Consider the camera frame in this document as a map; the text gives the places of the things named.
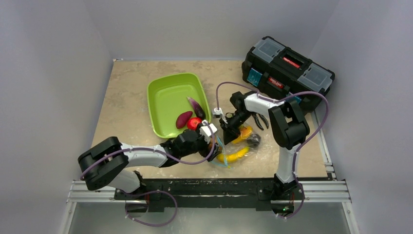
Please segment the yellow fake banana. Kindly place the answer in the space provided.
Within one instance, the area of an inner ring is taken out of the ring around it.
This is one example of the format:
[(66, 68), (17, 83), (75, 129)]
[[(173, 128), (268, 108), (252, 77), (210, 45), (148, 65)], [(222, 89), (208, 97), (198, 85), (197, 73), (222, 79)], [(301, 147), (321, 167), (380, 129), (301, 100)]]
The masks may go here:
[(242, 158), (244, 158), (246, 155), (248, 155), (250, 152), (249, 147), (244, 147), (237, 151), (236, 153), (225, 155), (225, 154), (219, 154), (216, 158), (219, 162), (222, 163), (233, 163), (236, 162)]

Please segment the clear zip top bag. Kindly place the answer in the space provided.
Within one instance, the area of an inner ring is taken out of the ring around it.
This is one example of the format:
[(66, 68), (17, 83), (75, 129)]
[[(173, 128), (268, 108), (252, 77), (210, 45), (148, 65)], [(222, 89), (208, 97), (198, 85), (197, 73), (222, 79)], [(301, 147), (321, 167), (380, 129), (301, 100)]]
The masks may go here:
[(244, 159), (254, 156), (266, 144), (265, 135), (269, 133), (269, 128), (262, 130), (257, 126), (248, 123), (240, 128), (240, 135), (235, 140), (224, 144), (223, 131), (219, 130), (216, 136), (218, 153), (211, 161), (211, 164), (221, 168), (234, 169)]

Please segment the red fake apple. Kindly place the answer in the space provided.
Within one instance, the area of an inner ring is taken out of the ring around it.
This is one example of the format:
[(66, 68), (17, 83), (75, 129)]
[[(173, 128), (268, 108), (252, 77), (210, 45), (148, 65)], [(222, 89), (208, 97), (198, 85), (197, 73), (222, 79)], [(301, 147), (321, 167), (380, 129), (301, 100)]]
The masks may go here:
[(195, 131), (198, 125), (202, 123), (202, 121), (203, 120), (198, 117), (192, 117), (187, 122), (187, 128)]

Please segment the magenta fake sweet potato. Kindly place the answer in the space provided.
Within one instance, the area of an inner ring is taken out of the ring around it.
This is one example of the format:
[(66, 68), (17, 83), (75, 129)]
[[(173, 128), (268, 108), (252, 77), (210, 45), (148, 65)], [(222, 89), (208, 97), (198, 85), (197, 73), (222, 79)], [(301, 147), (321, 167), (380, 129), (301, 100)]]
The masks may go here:
[(185, 127), (189, 119), (192, 117), (192, 115), (193, 115), (192, 111), (186, 111), (186, 112), (181, 113), (176, 119), (176, 123), (175, 123), (176, 128), (182, 129), (183, 127)]

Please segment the purple fake eggplant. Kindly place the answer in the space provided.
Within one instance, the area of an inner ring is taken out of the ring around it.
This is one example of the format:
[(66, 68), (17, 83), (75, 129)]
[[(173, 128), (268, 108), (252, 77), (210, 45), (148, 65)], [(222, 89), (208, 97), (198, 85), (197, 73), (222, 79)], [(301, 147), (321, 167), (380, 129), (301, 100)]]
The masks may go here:
[(193, 108), (195, 115), (201, 120), (206, 119), (206, 113), (201, 107), (201, 105), (195, 99), (191, 97), (187, 97), (187, 100), (190, 103), (191, 107)]

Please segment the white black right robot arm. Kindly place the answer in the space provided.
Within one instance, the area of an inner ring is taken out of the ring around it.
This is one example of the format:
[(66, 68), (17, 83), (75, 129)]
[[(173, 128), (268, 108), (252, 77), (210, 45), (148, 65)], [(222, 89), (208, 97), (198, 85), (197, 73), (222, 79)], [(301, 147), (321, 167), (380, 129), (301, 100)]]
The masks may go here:
[(286, 198), (297, 186), (297, 166), (300, 146), (306, 141), (310, 128), (298, 103), (266, 98), (255, 92), (235, 92), (230, 98), (235, 112), (221, 114), (219, 123), (224, 144), (241, 135), (240, 127), (253, 115), (261, 114), (270, 122), (273, 138), (279, 145), (279, 163), (275, 173), (274, 194)]

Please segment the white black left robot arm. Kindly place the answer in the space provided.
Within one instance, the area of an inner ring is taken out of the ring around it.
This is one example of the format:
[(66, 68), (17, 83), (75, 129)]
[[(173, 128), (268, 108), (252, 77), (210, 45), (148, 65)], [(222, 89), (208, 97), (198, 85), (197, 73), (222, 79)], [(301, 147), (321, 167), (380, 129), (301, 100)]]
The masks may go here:
[(137, 171), (130, 167), (171, 167), (177, 163), (189, 164), (182, 158), (199, 153), (202, 162), (212, 161), (221, 153), (220, 144), (199, 131), (184, 130), (175, 138), (152, 146), (123, 144), (111, 136), (81, 154), (77, 161), (82, 171), (81, 180), (88, 190), (109, 186), (125, 191), (132, 199), (145, 194), (145, 184)]

